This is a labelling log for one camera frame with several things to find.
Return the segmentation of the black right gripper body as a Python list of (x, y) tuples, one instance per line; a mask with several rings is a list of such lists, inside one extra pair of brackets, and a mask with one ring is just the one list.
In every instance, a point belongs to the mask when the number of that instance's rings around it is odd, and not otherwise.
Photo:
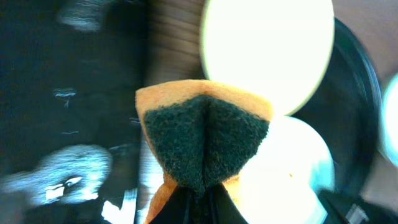
[(361, 197), (321, 190), (318, 199), (327, 211), (323, 224), (397, 224), (397, 213)]

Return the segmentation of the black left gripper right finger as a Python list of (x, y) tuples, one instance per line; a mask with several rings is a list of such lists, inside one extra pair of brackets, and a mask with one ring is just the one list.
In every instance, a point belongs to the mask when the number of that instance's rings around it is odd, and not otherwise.
[(248, 224), (223, 184), (214, 185), (206, 190), (201, 219), (204, 224)]

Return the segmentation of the yellow plate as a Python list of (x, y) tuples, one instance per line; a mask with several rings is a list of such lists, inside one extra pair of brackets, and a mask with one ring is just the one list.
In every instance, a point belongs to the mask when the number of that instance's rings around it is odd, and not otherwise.
[(330, 61), (332, 0), (207, 0), (200, 50), (205, 75), (292, 115), (313, 96)]

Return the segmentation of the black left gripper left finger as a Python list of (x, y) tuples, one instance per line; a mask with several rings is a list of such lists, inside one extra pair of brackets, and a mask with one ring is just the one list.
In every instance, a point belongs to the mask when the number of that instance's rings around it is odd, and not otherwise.
[(195, 224), (196, 193), (186, 187), (177, 187), (150, 224)]

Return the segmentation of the orange green sponge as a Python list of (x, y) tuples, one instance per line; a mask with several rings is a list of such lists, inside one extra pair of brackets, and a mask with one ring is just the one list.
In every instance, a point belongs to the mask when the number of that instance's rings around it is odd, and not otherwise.
[(248, 91), (209, 80), (141, 88), (135, 102), (142, 132), (164, 178), (146, 222), (177, 187), (196, 193), (195, 223), (202, 223), (206, 190), (214, 185), (223, 184), (238, 209), (239, 174), (267, 136), (272, 105)]

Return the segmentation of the pale green plate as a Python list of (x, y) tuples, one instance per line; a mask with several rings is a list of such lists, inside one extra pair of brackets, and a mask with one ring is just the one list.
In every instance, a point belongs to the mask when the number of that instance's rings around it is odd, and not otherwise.
[(380, 152), (397, 167), (397, 73), (382, 86)]

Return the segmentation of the pale blue plate front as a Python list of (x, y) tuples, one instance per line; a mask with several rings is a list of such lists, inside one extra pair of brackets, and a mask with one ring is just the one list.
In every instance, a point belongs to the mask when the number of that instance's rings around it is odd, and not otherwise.
[(290, 116), (274, 118), (239, 177), (238, 210), (250, 224), (322, 224), (317, 195), (335, 188), (335, 168), (323, 138)]

